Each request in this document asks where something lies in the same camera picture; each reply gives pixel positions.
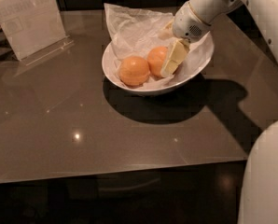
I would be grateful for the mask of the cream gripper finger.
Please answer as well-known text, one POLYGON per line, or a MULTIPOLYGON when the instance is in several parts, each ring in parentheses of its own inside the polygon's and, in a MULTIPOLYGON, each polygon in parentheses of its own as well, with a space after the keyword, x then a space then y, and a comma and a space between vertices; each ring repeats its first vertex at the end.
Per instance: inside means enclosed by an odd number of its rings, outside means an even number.
POLYGON ((166 40, 172 38, 173 36, 173 22, 169 21, 162 29, 159 30, 158 38, 161 40, 166 40))
POLYGON ((160 70, 163 77, 170 77, 176 71, 188 56, 189 46, 190 43, 185 39, 176 39, 169 44, 166 58, 160 70))

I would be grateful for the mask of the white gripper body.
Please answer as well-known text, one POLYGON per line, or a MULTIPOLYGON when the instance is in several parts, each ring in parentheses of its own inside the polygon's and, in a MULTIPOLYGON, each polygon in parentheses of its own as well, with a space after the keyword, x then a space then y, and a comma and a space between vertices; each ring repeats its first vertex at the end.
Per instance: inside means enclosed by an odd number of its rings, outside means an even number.
POLYGON ((211 25, 198 17, 189 2, 181 6, 174 15, 172 31, 175 37, 190 43, 201 40, 211 29, 211 25))

